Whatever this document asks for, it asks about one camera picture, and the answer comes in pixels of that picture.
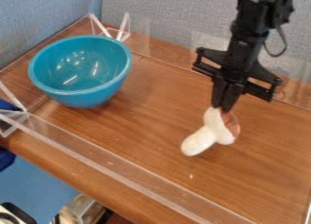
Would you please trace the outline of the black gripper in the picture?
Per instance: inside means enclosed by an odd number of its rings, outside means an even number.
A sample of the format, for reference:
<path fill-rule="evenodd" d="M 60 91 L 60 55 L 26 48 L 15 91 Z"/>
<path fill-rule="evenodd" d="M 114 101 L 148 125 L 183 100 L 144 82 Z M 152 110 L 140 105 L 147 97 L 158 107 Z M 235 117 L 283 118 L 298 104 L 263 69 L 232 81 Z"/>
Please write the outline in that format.
<path fill-rule="evenodd" d="M 251 94 L 270 101 L 282 79 L 259 62 L 266 39 L 277 29 L 287 43 L 281 26 L 290 22 L 293 0 L 238 0 L 236 19 L 231 24 L 231 39 L 226 51 L 199 47 L 195 71 L 214 82 L 211 104 L 227 113 L 240 95 Z"/>

